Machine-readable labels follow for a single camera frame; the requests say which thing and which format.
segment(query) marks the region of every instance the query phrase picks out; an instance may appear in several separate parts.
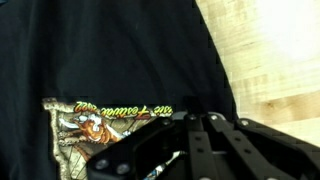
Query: light wood surface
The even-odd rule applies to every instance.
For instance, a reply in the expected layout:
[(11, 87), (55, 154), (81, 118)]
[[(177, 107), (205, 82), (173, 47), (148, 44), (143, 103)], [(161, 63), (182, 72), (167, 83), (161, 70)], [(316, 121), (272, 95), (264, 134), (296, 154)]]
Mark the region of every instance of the light wood surface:
[(197, 3), (240, 117), (320, 146), (320, 1)]

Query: black fabric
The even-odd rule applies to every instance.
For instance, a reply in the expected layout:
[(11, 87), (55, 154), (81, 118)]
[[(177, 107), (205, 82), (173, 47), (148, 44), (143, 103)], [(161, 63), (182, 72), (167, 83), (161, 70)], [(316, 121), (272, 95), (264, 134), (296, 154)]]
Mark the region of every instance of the black fabric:
[(207, 111), (238, 118), (192, 0), (9, 1), (0, 67), (1, 179), (57, 179), (45, 97), (180, 111), (183, 96), (198, 96)]

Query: wooden floor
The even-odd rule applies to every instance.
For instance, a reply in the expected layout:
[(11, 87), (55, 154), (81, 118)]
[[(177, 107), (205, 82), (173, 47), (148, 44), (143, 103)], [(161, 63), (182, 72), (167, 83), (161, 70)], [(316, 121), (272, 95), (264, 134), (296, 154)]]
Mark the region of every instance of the wooden floor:
[(240, 117), (320, 146), (320, 1), (197, 3)]

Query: floor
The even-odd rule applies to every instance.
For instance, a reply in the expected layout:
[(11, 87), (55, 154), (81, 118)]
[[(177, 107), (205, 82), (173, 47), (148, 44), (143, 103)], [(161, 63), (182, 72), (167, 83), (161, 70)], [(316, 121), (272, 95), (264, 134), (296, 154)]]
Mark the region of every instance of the floor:
[(197, 3), (240, 117), (320, 146), (320, 1)]

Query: graphic print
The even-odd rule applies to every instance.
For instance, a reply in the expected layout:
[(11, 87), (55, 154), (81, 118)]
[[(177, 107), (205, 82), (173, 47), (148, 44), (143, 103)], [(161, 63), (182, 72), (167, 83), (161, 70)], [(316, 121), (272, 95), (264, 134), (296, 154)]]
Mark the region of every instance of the graphic print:
[[(53, 154), (61, 180), (86, 180), (86, 162), (96, 153), (121, 141), (157, 117), (170, 117), (170, 106), (98, 108), (89, 102), (65, 104), (55, 98), (43, 100), (50, 113)], [(154, 179), (157, 167), (145, 180)]]

